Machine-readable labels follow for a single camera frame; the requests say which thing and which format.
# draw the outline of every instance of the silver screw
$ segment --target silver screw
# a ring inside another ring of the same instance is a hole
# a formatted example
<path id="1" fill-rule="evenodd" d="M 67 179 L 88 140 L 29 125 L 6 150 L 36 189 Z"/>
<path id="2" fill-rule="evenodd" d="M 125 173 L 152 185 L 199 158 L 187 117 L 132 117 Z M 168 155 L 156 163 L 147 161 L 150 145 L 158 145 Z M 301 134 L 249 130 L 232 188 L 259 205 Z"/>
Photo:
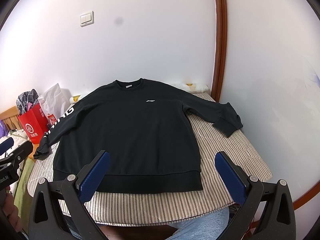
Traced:
<path id="1" fill-rule="evenodd" d="M 257 176 L 252 175 L 252 176 L 250 176 L 250 180 L 253 182 L 257 182 L 258 178 L 257 178 Z"/>
<path id="2" fill-rule="evenodd" d="M 75 176 L 74 174 L 70 174 L 70 175 L 67 177 L 67 180 L 73 181 L 75 178 L 76 178 L 76 176 Z"/>
<path id="3" fill-rule="evenodd" d="M 281 179 L 281 180 L 280 180 L 280 184 L 281 184 L 282 186 L 286 186 L 286 185 L 287 185 L 287 182 L 286 182 L 284 179 Z"/>
<path id="4" fill-rule="evenodd" d="M 44 184 L 44 182 L 45 182 L 45 178 L 41 178 L 41 179 L 39 179 L 39 184 Z"/>

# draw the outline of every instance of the haidilao logo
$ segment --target haidilao logo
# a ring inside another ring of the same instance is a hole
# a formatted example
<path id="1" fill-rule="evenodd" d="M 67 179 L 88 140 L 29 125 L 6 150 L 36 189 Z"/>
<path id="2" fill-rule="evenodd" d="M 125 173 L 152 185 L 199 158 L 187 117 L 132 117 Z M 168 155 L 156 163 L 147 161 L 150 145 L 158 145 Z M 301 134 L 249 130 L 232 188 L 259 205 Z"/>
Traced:
<path id="1" fill-rule="evenodd" d="M 29 133 L 33 133 L 33 127 L 32 127 L 30 124 L 28 124 L 28 123 L 26 123 L 26 130 L 27 130 Z"/>

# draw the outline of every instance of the striped bedding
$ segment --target striped bedding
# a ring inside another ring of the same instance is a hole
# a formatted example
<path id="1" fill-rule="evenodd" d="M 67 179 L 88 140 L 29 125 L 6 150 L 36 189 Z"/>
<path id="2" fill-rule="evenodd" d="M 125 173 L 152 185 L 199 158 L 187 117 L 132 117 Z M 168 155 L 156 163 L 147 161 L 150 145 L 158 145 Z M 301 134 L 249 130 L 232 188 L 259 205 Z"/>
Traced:
<path id="1" fill-rule="evenodd" d="M 194 95 L 213 101 L 207 93 Z M 265 162 L 240 130 L 226 138 L 200 117 L 188 113 L 188 118 L 199 144 L 204 190 L 160 194 L 96 192 L 93 198 L 84 204 L 93 220 L 114 226 L 162 225 L 199 217 L 233 204 L 214 166 L 214 157 L 219 151 L 225 151 L 236 165 L 241 166 L 247 174 L 256 175 L 261 181 L 272 177 Z M 56 143 L 51 147 L 49 156 L 40 157 L 36 161 L 28 182 L 31 196 L 34 195 L 40 178 L 53 180 L 53 159 L 58 145 L 59 143 Z M 69 215 L 64 201 L 60 200 L 60 206 L 62 212 Z"/>

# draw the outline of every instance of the light blue fleece pants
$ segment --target light blue fleece pants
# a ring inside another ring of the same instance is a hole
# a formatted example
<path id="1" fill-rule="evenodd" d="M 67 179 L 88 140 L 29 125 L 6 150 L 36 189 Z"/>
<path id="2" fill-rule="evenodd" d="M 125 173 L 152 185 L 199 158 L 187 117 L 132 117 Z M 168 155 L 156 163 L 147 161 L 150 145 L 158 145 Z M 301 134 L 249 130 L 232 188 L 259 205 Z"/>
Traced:
<path id="1" fill-rule="evenodd" d="M 216 240 L 226 228 L 229 208 L 212 212 L 203 217 L 170 224 L 178 230 L 167 240 Z"/>

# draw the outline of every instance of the wall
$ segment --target wall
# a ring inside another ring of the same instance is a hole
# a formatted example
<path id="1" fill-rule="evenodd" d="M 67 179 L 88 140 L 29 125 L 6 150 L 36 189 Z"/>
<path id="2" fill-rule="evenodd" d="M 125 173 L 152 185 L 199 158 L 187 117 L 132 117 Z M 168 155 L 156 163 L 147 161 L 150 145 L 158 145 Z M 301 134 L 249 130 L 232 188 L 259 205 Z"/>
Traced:
<path id="1" fill-rule="evenodd" d="M 222 103 L 296 200 L 320 179 L 320 21 L 306 0 L 227 0 Z M 320 196 L 296 211 L 297 239 L 320 214 Z"/>
<path id="2" fill-rule="evenodd" d="M 0 111 L 57 82 L 72 95 L 140 77 L 211 87 L 215 28 L 215 0 L 20 0 L 0 32 Z"/>

